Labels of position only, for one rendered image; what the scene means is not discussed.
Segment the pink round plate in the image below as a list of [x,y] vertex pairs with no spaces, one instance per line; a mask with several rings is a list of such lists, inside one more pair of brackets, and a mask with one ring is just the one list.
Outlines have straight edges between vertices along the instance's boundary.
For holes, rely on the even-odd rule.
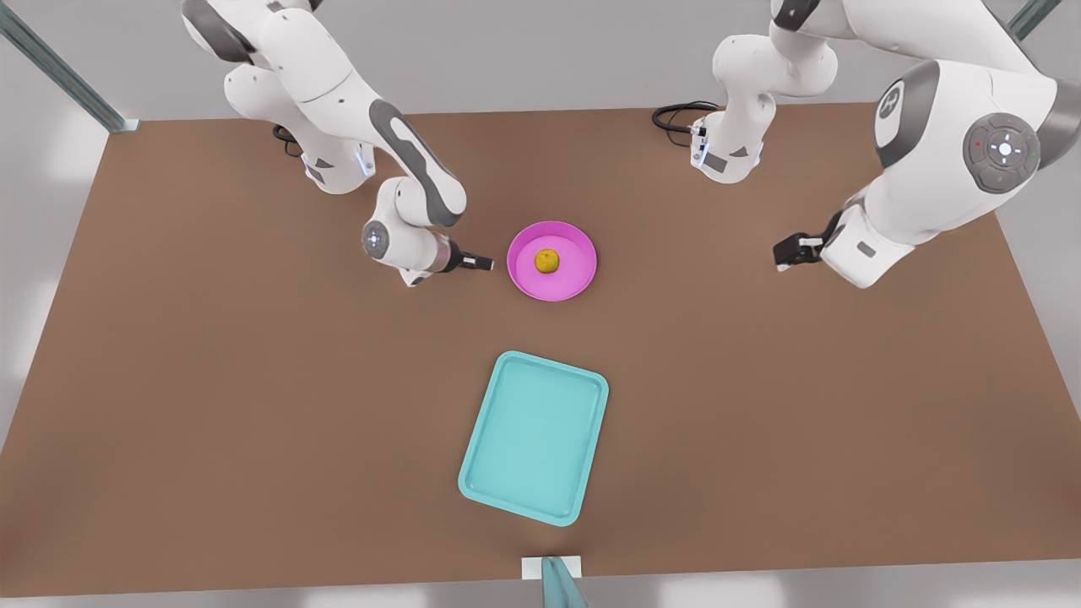
[[590,285],[598,255],[590,238],[565,222],[540,222],[519,232],[506,263],[511,281],[538,301],[565,301]]

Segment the turquoise rectangular tray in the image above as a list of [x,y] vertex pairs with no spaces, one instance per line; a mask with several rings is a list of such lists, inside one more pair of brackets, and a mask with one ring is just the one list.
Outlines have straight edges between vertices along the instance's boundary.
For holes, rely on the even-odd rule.
[[576,523],[608,399],[605,376],[505,351],[464,453],[461,493],[536,523]]

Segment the silver frame post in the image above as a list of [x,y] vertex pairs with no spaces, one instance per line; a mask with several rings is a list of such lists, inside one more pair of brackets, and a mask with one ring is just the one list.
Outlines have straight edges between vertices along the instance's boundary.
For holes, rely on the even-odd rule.
[[529,556],[521,559],[522,580],[540,580],[543,608],[589,608],[578,581],[580,556]]
[[1062,0],[1026,0],[1026,3],[1007,21],[1010,30],[1019,40],[1028,37],[1035,28],[1062,3]]
[[0,0],[0,35],[108,133],[135,133],[139,130],[141,120],[125,118],[116,111],[111,104],[104,100],[93,85],[89,85],[68,62],[59,57],[57,52],[46,45],[46,42],[29,24],[21,19],[4,0]]

